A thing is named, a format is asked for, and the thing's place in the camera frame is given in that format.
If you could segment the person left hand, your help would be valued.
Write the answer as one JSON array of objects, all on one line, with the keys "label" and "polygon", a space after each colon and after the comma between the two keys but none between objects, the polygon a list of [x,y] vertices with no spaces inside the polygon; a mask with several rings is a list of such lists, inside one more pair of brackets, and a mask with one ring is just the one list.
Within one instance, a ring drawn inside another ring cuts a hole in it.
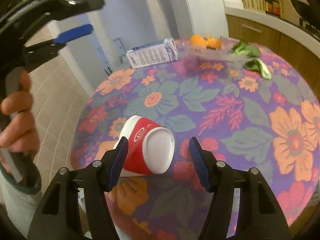
[{"label": "person left hand", "polygon": [[31,112],[34,101],[30,89],[30,77],[23,70],[20,73],[20,90],[1,101],[2,114],[16,114],[1,132],[1,149],[25,153],[30,160],[34,160],[40,149],[40,139]]}]

